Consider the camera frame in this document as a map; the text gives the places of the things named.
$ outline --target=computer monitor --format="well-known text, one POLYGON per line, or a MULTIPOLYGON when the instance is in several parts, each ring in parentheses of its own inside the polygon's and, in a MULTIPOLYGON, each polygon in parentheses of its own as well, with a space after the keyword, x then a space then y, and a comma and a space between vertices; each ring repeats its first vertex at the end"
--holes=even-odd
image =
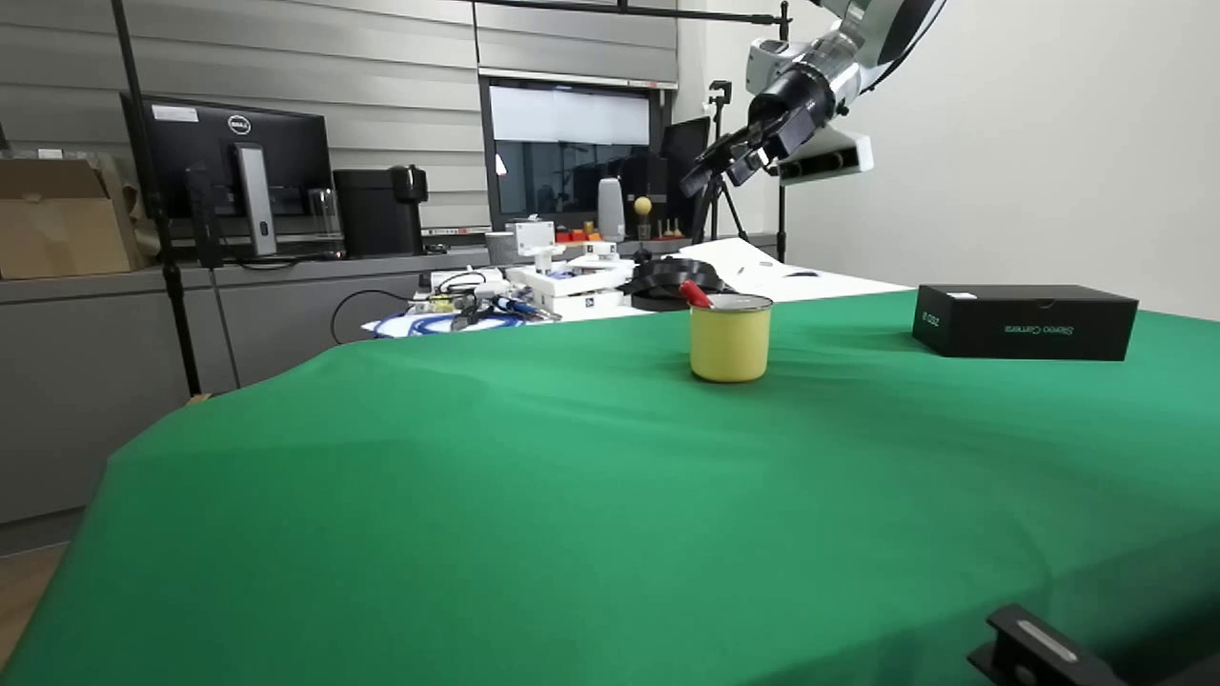
POLYGON ((225 254, 268 254, 257 218, 277 224, 272 248, 343 240, 328 237, 313 207, 313 195, 333 190, 325 120, 166 96, 123 96, 123 110, 130 138, 149 138, 132 146, 145 211, 166 218, 177 248, 206 252, 198 240, 213 240, 225 254))
POLYGON ((703 237, 696 200, 684 190, 684 177, 693 168, 696 154, 709 150, 714 122, 690 120, 663 129, 663 159, 666 159, 666 212, 684 224, 686 237, 703 237))

